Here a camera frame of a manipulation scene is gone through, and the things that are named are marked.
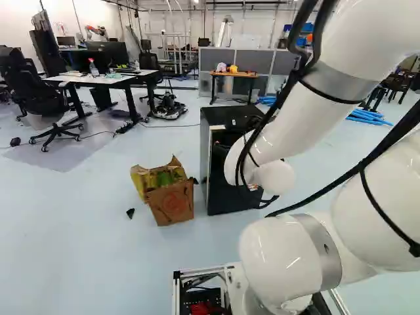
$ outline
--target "chair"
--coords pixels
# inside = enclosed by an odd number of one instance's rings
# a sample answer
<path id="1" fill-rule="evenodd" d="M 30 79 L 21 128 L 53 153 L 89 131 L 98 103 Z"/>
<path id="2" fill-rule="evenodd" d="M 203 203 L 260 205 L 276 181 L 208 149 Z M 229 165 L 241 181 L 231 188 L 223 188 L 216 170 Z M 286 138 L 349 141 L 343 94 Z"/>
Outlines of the chair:
<path id="1" fill-rule="evenodd" d="M 162 70 L 160 68 L 159 62 L 158 62 L 158 56 L 157 54 L 153 54 L 151 52 L 141 52 L 138 56 L 138 63 L 140 64 L 140 69 L 145 70 L 157 70 L 157 75 L 154 76 L 154 86 L 153 89 L 156 88 L 156 86 L 163 82 L 163 74 Z M 169 86 L 171 88 L 171 94 L 173 94 L 171 81 L 168 79 Z M 155 94 L 155 98 L 162 100 L 163 95 L 162 94 Z M 141 100 L 144 100 L 145 98 L 148 98 L 148 96 L 142 96 L 140 97 Z"/>
<path id="2" fill-rule="evenodd" d="M 7 85 L 14 90 L 20 99 L 20 106 L 28 113 L 28 122 L 35 130 L 42 130 L 52 125 L 52 128 L 40 135 L 31 136 L 30 144 L 35 144 L 36 139 L 49 136 L 41 147 L 42 152 L 48 152 L 48 145 L 61 135 L 74 137 L 80 141 L 77 133 L 69 132 L 71 129 L 83 130 L 83 124 L 58 126 L 56 124 L 70 110 L 66 95 L 66 85 L 63 82 L 53 87 L 41 80 L 36 73 L 33 62 L 24 59 L 18 49 L 13 49 L 8 58 L 0 58 L 1 73 Z"/>
<path id="3" fill-rule="evenodd" d="M 402 92 L 402 96 L 398 101 L 398 103 L 401 104 L 407 95 L 412 79 L 413 74 L 411 72 L 406 72 L 405 74 L 392 73 L 384 81 L 382 81 L 382 86 L 388 89 L 387 95 L 389 91 L 391 91 L 388 101 L 390 102 L 395 99 L 397 92 Z"/>

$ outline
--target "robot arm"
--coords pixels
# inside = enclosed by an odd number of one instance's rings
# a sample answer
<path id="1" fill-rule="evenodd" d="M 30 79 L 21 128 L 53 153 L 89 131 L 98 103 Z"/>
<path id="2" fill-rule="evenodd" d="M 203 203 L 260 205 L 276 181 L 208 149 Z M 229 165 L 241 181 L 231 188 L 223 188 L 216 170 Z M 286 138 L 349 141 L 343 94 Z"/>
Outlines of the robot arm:
<path id="1" fill-rule="evenodd" d="M 99 35 L 102 41 L 110 40 L 108 37 L 108 32 L 106 31 L 106 28 L 104 26 L 98 26 L 98 28 L 94 28 L 93 26 L 86 25 L 85 30 L 87 41 L 92 40 L 92 33 Z"/>
<path id="2" fill-rule="evenodd" d="M 413 24 L 420 26 L 415 16 L 420 3 L 402 0 L 398 14 L 395 9 L 393 1 L 341 1 L 325 29 L 319 61 L 252 144 L 255 163 L 247 156 L 243 168 L 247 183 L 275 194 L 290 189 L 293 169 L 281 159 L 317 143 L 401 60 L 420 51 L 412 40 L 417 29 Z M 401 34 L 401 29 L 408 32 Z M 236 183 L 243 146 L 240 139 L 226 158 L 230 184 Z M 420 132 L 392 146 L 363 175 L 386 216 L 420 242 Z M 365 191 L 361 174 L 356 175 L 341 188 L 331 214 L 281 215 L 244 230 L 242 266 L 252 295 L 270 313 L 296 314 L 311 294 L 372 277 L 378 270 L 420 270 L 420 258 L 378 214 Z"/>
<path id="3" fill-rule="evenodd" d="M 251 154 L 260 167 L 247 157 L 244 173 L 248 183 L 263 187 L 266 184 L 265 190 L 279 195 L 290 189 L 293 170 L 280 159 L 295 156 L 315 145 L 401 60 L 420 49 L 412 40 L 413 24 L 418 21 L 413 13 L 419 7 L 416 1 L 403 1 L 403 18 L 395 17 L 392 1 L 386 4 L 380 0 L 342 2 L 325 29 L 319 61 L 294 86 L 277 118 L 254 142 Z M 401 34 L 402 27 L 413 31 Z M 322 97 L 309 87 L 333 98 Z M 224 173 L 230 184 L 235 184 L 235 167 L 242 148 L 243 139 L 233 145 L 226 159 Z M 283 177 L 289 182 L 277 180 Z"/>

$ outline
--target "yellow item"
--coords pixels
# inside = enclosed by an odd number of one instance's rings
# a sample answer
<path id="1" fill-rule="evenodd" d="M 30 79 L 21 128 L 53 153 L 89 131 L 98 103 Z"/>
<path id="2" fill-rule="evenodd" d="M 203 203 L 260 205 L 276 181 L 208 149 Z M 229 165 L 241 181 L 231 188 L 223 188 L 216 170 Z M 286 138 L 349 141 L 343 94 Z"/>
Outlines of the yellow item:
<path id="1" fill-rule="evenodd" d="M 229 67 L 229 72 L 231 74 L 236 74 L 238 72 L 238 66 L 234 66 L 234 65 L 230 66 Z"/>

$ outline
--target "cardboard box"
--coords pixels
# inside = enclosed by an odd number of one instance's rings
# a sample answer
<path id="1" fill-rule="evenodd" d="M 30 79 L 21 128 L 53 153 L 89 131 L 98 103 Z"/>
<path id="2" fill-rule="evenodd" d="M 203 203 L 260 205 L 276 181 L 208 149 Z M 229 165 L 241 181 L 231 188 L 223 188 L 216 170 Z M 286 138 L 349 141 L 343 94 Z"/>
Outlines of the cardboard box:
<path id="1" fill-rule="evenodd" d="M 130 174 L 140 198 L 150 206 L 158 226 L 194 218 L 194 181 L 187 178 L 175 156 L 169 164 L 153 169 L 135 165 Z"/>

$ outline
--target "table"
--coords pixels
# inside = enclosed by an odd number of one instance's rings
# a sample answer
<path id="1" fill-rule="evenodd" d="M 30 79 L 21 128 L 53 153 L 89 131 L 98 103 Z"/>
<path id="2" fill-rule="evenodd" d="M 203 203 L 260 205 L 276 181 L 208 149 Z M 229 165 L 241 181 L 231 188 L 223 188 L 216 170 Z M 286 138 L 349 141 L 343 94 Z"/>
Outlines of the table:
<path id="1" fill-rule="evenodd" d="M 212 71 L 210 72 L 211 75 L 211 101 L 210 105 L 212 105 L 216 101 L 215 96 L 215 81 L 216 77 L 244 77 L 249 79 L 249 94 L 248 94 L 248 101 L 247 104 L 251 105 L 251 95 L 252 95 L 252 88 L 254 87 L 254 80 L 258 78 L 256 72 L 245 72 L 245 71 L 238 71 L 236 73 L 230 72 L 217 72 Z"/>
<path id="2" fill-rule="evenodd" d="M 85 113 L 81 106 L 80 99 L 77 95 L 74 84 L 78 84 L 84 87 L 105 87 L 108 89 L 122 89 L 125 91 L 127 97 L 127 105 L 129 108 L 130 119 L 133 125 L 138 123 L 140 120 L 140 114 L 136 110 L 136 106 L 133 100 L 133 94 L 131 93 L 131 85 L 137 84 L 139 81 L 146 82 L 147 91 L 149 97 L 150 109 L 154 110 L 154 91 L 153 91 L 153 78 L 157 70 L 141 70 L 139 73 L 127 73 L 121 75 L 120 78 L 107 78 L 104 76 L 93 77 L 92 75 L 86 75 L 83 77 L 72 77 L 69 75 L 58 75 L 56 77 L 48 77 L 44 81 L 50 82 L 69 82 L 73 83 L 69 85 L 69 92 L 72 97 L 74 106 L 76 108 L 77 116 L 70 121 L 65 122 L 69 125 L 79 119 L 83 119 L 87 116 L 92 115 L 92 112 Z"/>

